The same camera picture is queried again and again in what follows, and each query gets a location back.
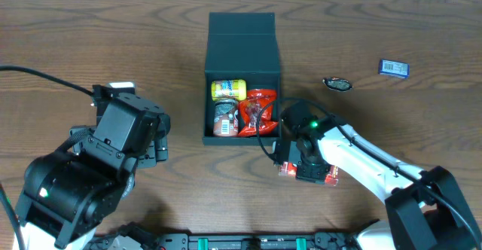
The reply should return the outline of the red Hello Panda box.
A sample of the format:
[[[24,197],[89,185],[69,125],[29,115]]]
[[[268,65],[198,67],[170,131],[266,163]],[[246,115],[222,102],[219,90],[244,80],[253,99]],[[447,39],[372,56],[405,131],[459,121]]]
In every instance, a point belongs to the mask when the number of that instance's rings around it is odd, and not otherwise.
[[[315,184],[336,186],[338,183],[338,167],[330,164],[312,166],[299,162],[298,164],[284,162],[279,167],[279,176],[292,177],[299,181]]]

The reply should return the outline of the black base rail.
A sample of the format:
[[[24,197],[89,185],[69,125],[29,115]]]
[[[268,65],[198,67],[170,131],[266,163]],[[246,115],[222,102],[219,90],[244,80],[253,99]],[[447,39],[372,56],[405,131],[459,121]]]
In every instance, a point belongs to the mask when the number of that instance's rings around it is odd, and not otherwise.
[[[115,233],[95,236],[84,250],[358,250],[350,233],[154,234],[130,223]]]

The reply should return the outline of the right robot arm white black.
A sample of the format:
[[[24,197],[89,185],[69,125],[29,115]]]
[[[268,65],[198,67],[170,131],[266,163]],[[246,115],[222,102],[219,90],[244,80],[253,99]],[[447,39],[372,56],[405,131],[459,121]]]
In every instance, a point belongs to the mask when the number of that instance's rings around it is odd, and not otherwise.
[[[296,178],[325,183],[338,167],[386,207],[387,221],[358,232],[360,249],[479,249],[481,231],[455,177],[445,168],[405,163],[361,137],[340,117],[318,118],[300,100],[281,113],[292,138],[274,146],[278,163],[293,163]]]

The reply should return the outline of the small blue barcode box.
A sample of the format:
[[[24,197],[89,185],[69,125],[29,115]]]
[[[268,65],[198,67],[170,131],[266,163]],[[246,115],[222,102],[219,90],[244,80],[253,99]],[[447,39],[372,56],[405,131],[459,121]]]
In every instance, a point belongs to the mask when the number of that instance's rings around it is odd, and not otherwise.
[[[410,66],[404,62],[381,59],[379,62],[378,73],[380,75],[406,79],[410,75]]]

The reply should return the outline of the black gift box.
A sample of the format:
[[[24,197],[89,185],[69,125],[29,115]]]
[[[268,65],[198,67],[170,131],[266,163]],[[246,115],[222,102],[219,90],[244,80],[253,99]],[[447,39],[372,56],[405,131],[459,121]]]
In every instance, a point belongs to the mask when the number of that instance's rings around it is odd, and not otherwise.
[[[243,79],[247,89],[274,89],[281,95],[281,64],[274,13],[209,14],[205,62],[204,145],[258,145],[252,137],[218,137],[213,134],[215,102],[213,81]]]

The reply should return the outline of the small dark snack wrapper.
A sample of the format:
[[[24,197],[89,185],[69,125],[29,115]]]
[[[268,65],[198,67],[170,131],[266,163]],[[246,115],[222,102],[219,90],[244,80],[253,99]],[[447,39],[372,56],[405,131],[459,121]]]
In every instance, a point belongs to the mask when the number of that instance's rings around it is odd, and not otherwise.
[[[329,77],[324,78],[323,83],[330,90],[336,90],[338,92],[346,92],[352,89],[352,85],[344,78]]]

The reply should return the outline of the red Pringles can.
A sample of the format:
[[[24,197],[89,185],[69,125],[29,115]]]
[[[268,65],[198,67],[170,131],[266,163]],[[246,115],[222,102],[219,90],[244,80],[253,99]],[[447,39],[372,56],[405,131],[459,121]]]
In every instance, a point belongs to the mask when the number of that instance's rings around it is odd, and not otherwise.
[[[213,135],[235,137],[239,132],[238,102],[235,99],[223,99],[215,103]]]

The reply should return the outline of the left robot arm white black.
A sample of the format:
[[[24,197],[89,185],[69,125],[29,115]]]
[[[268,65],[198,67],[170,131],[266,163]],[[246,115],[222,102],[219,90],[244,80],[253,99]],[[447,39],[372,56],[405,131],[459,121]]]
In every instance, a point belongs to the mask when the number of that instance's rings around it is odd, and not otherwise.
[[[84,249],[102,220],[132,191],[142,161],[167,159],[170,117],[130,82],[95,85],[94,127],[74,127],[27,167],[15,206],[5,195],[16,249]]]

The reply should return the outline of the orange Hacks candy bag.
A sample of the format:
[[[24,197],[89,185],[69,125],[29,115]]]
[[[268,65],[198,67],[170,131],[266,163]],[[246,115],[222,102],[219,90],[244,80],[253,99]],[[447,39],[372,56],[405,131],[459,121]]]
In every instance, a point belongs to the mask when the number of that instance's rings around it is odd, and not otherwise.
[[[277,92],[272,89],[253,89],[247,91],[247,98],[239,103],[239,113],[244,127],[238,136],[255,136],[272,133],[278,123],[272,120],[273,105]]]

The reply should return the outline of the yellow Mentos bottle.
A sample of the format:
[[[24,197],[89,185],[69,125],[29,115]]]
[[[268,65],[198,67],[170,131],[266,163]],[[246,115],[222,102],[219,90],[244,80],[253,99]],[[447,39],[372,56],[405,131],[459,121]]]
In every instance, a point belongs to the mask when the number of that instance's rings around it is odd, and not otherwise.
[[[247,98],[247,85],[243,79],[218,80],[211,83],[212,99],[235,99],[243,101]]]

